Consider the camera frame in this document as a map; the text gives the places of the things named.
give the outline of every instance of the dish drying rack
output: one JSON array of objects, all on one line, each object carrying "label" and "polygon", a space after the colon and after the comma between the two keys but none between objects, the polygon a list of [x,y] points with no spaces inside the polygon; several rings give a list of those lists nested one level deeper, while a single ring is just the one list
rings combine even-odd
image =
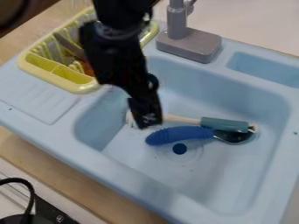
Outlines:
[{"label": "dish drying rack", "polygon": [[[22,52],[17,58],[19,68],[74,94],[87,94],[100,88],[96,79],[90,74],[88,75],[83,65],[84,62],[78,61],[70,55],[53,36],[53,33],[57,32],[80,46],[79,27],[95,19],[96,14],[93,7],[82,11]],[[152,22],[149,28],[141,34],[142,46],[145,46],[158,32],[158,23]]]}]

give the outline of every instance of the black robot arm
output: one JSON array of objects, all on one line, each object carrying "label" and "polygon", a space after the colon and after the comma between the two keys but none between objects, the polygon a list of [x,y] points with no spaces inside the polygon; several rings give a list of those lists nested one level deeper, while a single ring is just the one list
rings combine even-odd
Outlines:
[{"label": "black robot arm", "polygon": [[140,129],[162,123],[159,82],[147,70],[139,35],[150,23],[149,0],[94,0],[99,21],[80,28],[80,42],[97,81],[125,90]]}]

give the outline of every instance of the toy sink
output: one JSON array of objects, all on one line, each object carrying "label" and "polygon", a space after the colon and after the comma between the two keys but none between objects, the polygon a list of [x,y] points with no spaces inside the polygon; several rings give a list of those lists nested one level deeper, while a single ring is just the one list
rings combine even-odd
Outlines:
[{"label": "toy sink", "polygon": [[164,111],[257,123],[259,134],[184,141],[183,155],[150,147],[145,137],[162,127],[130,128],[119,88],[75,93],[17,58],[0,67],[0,123],[172,223],[280,223],[299,170],[299,59],[229,39],[207,65],[159,52],[154,39],[143,50]]}]

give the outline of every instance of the teal handle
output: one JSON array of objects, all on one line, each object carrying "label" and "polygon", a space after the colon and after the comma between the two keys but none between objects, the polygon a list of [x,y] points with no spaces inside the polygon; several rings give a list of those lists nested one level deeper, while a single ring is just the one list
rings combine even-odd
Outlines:
[{"label": "teal handle", "polygon": [[231,121],[211,117],[202,117],[200,125],[214,130],[227,130],[241,133],[247,133],[249,128],[248,122]]}]

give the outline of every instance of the gray faucet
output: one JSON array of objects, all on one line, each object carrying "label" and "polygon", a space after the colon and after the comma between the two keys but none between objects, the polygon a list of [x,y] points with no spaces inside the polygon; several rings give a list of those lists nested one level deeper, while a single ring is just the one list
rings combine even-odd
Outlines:
[{"label": "gray faucet", "polygon": [[221,48],[221,37],[187,26],[187,18],[194,11],[197,0],[170,0],[167,6],[167,31],[156,39],[160,51],[172,53],[189,60],[210,63]]},{"label": "gray faucet", "polygon": [[187,35],[187,17],[194,11],[197,0],[184,2],[184,0],[170,0],[167,7],[168,37],[170,39],[183,39]]}]

